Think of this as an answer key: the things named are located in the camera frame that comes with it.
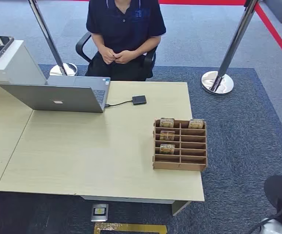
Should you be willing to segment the person's left hand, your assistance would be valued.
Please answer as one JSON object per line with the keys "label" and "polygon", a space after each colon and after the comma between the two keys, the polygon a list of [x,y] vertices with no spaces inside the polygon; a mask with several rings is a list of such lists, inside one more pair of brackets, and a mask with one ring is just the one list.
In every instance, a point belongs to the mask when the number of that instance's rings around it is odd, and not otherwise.
{"label": "person's left hand", "polygon": [[119,64],[127,64],[137,57],[135,51],[124,50],[118,54],[114,54],[115,62]]}

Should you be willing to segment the person's right hand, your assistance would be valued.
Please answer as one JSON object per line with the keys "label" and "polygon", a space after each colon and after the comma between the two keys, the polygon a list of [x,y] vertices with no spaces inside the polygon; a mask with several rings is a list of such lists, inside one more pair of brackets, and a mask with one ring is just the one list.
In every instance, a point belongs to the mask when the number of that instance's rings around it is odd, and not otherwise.
{"label": "person's right hand", "polygon": [[116,59],[115,53],[113,50],[104,45],[99,48],[99,52],[102,55],[103,61],[107,65],[112,64]]}

